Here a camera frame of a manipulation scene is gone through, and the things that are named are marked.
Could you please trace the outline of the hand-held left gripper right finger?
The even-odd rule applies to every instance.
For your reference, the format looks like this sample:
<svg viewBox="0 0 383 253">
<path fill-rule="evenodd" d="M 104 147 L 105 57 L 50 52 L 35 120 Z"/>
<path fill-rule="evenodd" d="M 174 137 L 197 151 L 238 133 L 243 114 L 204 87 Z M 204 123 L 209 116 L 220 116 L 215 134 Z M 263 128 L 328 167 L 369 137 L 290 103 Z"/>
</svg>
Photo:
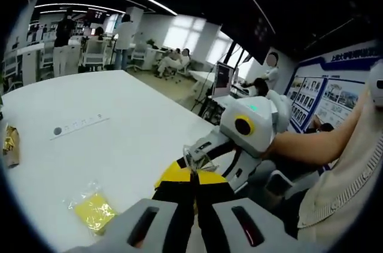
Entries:
<svg viewBox="0 0 383 253">
<path fill-rule="evenodd" d="M 285 232 L 283 222 L 248 198 L 234 199 L 221 175 L 196 171 L 199 225 L 208 252 L 323 252 Z"/>
</svg>

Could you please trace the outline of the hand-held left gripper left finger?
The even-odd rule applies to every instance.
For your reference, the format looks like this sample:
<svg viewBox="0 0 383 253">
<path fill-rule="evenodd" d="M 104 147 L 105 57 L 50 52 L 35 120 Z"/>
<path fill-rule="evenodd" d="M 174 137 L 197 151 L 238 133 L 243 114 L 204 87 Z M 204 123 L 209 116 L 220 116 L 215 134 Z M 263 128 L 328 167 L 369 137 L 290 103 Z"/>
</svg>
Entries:
<svg viewBox="0 0 383 253">
<path fill-rule="evenodd" d="M 194 223 L 196 169 L 173 162 L 154 196 L 142 199 L 107 224 L 105 236 L 71 252 L 185 252 Z"/>
</svg>

